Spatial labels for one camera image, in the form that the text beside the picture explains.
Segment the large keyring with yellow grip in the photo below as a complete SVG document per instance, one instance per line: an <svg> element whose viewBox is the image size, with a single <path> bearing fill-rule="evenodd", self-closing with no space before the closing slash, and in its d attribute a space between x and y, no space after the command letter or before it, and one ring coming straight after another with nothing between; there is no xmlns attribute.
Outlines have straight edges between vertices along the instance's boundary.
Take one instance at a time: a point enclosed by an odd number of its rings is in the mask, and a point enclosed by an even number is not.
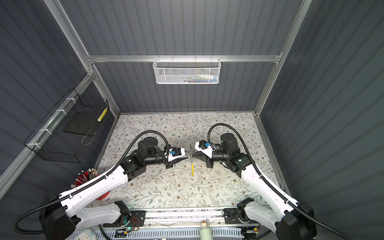
<svg viewBox="0 0 384 240"><path fill-rule="evenodd" d="M189 155L189 161L191 164L191 177L193 177L195 175L195 167L194 167L194 160L192 155Z"/></svg>

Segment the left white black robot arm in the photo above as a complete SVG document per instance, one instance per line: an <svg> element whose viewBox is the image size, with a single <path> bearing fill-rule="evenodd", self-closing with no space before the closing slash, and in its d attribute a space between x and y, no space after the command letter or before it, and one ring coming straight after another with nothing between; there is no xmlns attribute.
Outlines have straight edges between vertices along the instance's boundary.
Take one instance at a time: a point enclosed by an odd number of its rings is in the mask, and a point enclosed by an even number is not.
<svg viewBox="0 0 384 240"><path fill-rule="evenodd" d="M39 221L48 240L64 240L72 233L98 225L112 225L133 229L139 225L123 201L115 201L106 207L90 208L86 206L110 190L124 185L146 171L148 165L163 164L171 168L175 163L185 160L184 148L172 148L166 145L158 147L158 140L146 137L139 141L138 148L124 157L122 162L107 172L83 184L85 190L78 194L80 186L62 192L63 200L40 211Z"/></svg>

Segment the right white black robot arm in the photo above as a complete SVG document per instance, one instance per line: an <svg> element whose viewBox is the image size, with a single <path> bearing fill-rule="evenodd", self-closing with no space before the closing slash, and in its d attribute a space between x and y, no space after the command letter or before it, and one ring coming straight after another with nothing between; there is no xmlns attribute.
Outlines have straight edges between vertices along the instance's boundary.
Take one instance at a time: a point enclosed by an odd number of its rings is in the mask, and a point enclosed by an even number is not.
<svg viewBox="0 0 384 240"><path fill-rule="evenodd" d="M258 167L254 167L250 154L241 152L233 134L223 134L218 149L216 144L201 140L195 143L195 150L194 157L206 162L209 168L215 162L224 163L231 172L256 189L270 206L265 208L246 198L237 205L242 222L258 222L274 232L279 240L311 240L317 235L315 223L306 217L314 216L313 209L307 204L299 204Z"/></svg>

